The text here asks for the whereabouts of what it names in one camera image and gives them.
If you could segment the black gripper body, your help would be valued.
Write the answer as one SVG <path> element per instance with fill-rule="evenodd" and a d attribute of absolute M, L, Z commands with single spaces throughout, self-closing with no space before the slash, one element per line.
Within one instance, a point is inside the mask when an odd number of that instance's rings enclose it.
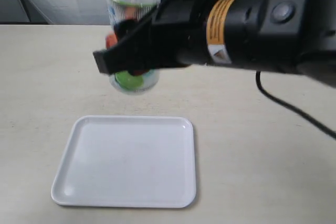
<path fill-rule="evenodd" d="M 160 0 L 152 16 L 150 41 L 152 69 L 190 65 L 218 66 L 210 56 L 206 22 L 216 0 Z"/>

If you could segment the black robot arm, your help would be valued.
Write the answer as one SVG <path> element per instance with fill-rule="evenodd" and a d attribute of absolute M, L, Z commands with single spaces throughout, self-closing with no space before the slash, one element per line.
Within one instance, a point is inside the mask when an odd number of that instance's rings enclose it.
<path fill-rule="evenodd" d="M 161 0 L 116 33 L 93 53 L 103 74 L 209 65 L 335 86 L 335 0 Z"/>

